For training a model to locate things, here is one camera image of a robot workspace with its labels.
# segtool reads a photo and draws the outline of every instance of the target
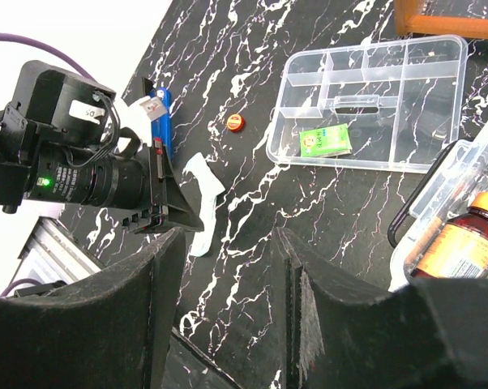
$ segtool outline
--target brown bottle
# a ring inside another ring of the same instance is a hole
[[[476,278],[488,267],[488,192],[464,215],[446,222],[413,270],[413,277]]]

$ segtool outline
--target marble countertop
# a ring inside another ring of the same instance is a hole
[[[174,0],[126,90],[131,103],[140,76],[169,88],[176,172],[201,152],[226,188],[210,252],[186,261],[175,326],[241,387],[278,387],[264,260],[274,227],[363,280],[390,283],[387,227],[422,176],[274,165],[265,145],[290,55],[394,39],[391,0]],[[246,119],[237,134],[225,129],[232,113]],[[475,40],[460,136],[476,135],[487,119],[488,41]],[[181,187],[198,211],[195,179],[183,175]],[[68,206],[61,221],[106,265],[154,238],[125,233],[110,209]]]

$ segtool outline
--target green packet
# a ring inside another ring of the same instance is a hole
[[[339,124],[300,133],[302,156],[343,156],[352,152],[349,126]]]

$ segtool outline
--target white background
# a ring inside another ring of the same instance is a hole
[[[98,82],[121,95],[172,0],[0,2],[0,32],[28,36],[61,50]],[[61,60],[30,47],[0,43],[0,109],[15,89],[21,66],[31,59],[72,70]],[[37,219],[31,204],[14,216],[0,210],[0,292]]]

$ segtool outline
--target red round object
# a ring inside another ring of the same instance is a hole
[[[226,127],[228,127],[228,130],[232,132],[238,132],[244,127],[245,124],[246,122],[244,122],[242,116],[238,113],[234,113],[228,118],[228,121],[226,122]]]

